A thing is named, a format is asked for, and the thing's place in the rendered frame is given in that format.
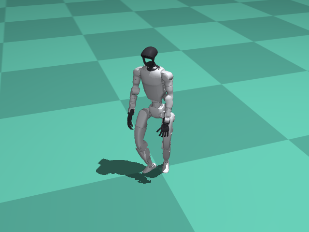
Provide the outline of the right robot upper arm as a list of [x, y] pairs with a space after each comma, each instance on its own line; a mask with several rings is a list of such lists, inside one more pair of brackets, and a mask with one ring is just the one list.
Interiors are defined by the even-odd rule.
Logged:
[[140, 88], [139, 88], [139, 84], [140, 84], [140, 70], [141, 70], [142, 66], [139, 66], [137, 68], [134, 69], [133, 71], [133, 91], [132, 94], [136, 94], [138, 95], [140, 92]]

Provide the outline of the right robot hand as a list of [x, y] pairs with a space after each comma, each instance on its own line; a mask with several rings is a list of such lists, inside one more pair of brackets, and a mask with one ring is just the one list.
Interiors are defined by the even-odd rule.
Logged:
[[131, 109], [131, 110], [130, 110], [130, 113], [128, 112], [127, 114], [128, 114], [128, 117], [127, 117], [127, 125], [128, 125], [128, 127], [129, 127], [131, 130], [133, 130], [133, 128], [131, 127], [131, 126], [133, 126], [131, 120], [132, 120], [132, 116], [134, 115], [134, 109]]

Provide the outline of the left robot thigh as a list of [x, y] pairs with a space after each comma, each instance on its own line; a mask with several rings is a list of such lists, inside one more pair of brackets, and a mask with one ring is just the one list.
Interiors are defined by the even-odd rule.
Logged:
[[[163, 118], [164, 118], [164, 112], [165, 111], [163, 111]], [[162, 122], [163, 122], [163, 118], [162, 118]], [[166, 133], [166, 137], [164, 137], [165, 133], [163, 135], [163, 141], [162, 141], [162, 147], [161, 148], [164, 149], [164, 150], [168, 150], [170, 148], [171, 135], [172, 135], [172, 132], [173, 132], [172, 124], [173, 124], [174, 120], [175, 120], [175, 115], [171, 112], [170, 123], [168, 125], [169, 126], [169, 135], [168, 135], [168, 137], [167, 137], [167, 133]], [[162, 123], [162, 125], [163, 125], [163, 123]]]

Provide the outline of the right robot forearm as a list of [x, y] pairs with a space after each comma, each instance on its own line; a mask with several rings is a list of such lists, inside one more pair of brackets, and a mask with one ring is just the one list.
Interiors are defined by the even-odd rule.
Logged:
[[137, 100], [137, 95], [132, 94], [132, 91], [133, 91], [133, 87], [131, 88], [131, 92], [130, 92], [130, 101], [129, 101], [129, 108], [128, 108], [129, 113], [131, 109], [134, 109], [134, 113], [135, 113], [135, 106], [136, 106], [136, 100]]

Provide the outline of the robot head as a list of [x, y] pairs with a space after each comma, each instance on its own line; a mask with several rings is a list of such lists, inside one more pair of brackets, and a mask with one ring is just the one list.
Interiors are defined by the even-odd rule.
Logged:
[[[144, 64], [148, 67], [147, 68], [148, 71], [155, 71], [157, 68], [159, 68], [159, 66], [156, 65], [154, 62], [154, 59], [157, 53], [158, 53], [157, 49], [152, 46], [149, 46], [142, 51], [141, 56], [142, 56]], [[151, 59], [152, 61], [146, 62], [145, 58]], [[153, 69], [153, 67], [157, 67], [157, 68]]]

